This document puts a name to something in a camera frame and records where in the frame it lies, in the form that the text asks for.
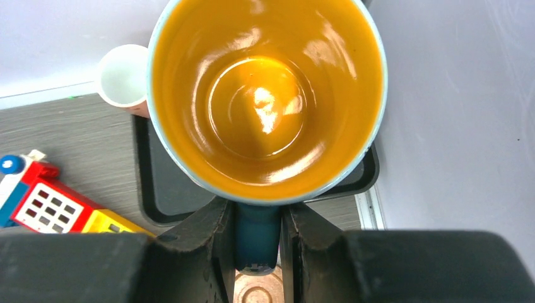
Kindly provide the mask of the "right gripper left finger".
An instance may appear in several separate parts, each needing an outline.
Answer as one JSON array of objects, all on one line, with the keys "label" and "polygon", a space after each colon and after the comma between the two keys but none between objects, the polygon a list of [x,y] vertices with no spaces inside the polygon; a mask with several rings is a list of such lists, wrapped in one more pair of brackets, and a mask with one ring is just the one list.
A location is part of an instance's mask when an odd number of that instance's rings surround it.
[{"label": "right gripper left finger", "polygon": [[158,237],[8,234],[2,302],[230,302],[234,205],[215,198]]}]

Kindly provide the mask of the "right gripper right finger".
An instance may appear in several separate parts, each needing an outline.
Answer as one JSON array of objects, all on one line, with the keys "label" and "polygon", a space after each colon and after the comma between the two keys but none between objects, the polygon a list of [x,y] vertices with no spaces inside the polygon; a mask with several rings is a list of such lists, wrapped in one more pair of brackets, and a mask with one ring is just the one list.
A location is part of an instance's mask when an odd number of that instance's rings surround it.
[{"label": "right gripper right finger", "polygon": [[288,302],[533,302],[517,253],[490,232],[343,231],[307,205],[282,209]]}]

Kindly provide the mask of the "blue mug orange inside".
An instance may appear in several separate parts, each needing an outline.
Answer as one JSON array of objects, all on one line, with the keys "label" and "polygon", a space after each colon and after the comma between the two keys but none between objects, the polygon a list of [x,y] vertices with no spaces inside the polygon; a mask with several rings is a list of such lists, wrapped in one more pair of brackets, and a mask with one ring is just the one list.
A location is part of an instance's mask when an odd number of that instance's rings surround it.
[{"label": "blue mug orange inside", "polygon": [[274,270],[281,206],[330,190],[361,162],[388,89],[362,1],[170,1],[147,70],[166,152],[237,204],[233,254],[247,275]]}]

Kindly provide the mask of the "pink mug white inside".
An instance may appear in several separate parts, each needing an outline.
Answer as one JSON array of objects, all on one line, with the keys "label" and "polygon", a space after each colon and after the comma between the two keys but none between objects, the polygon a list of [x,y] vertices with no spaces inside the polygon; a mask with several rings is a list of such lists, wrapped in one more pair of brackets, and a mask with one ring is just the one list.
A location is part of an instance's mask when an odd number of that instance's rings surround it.
[{"label": "pink mug white inside", "polygon": [[147,47],[126,44],[113,48],[97,66],[95,85],[109,105],[149,118],[147,106]]}]

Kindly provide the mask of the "ridged wooden coaster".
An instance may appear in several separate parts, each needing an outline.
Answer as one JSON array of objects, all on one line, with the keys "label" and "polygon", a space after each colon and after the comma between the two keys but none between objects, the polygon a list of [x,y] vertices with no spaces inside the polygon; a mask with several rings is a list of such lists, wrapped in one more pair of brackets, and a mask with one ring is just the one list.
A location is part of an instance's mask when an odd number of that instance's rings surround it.
[{"label": "ridged wooden coaster", "polygon": [[233,302],[284,302],[283,274],[280,266],[264,276],[249,276],[236,271]]}]

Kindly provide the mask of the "black tray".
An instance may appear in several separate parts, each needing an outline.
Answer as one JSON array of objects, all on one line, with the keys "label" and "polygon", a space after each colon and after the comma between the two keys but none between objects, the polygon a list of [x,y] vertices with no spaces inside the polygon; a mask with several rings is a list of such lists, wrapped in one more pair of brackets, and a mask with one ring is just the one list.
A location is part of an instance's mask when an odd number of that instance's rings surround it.
[{"label": "black tray", "polygon": [[[141,190],[139,204],[147,218],[161,226],[176,225],[214,198],[176,166],[149,119],[132,116],[132,128]],[[372,145],[353,172],[309,202],[364,193],[376,183],[379,172],[379,158]]]}]

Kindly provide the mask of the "toy block house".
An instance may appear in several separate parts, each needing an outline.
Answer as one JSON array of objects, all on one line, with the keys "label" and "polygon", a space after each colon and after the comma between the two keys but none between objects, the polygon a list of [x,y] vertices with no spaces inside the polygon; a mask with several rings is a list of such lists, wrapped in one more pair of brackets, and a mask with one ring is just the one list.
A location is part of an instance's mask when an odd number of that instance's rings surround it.
[{"label": "toy block house", "polygon": [[59,180],[60,169],[32,150],[1,157],[1,228],[42,234],[153,233],[97,204]]}]

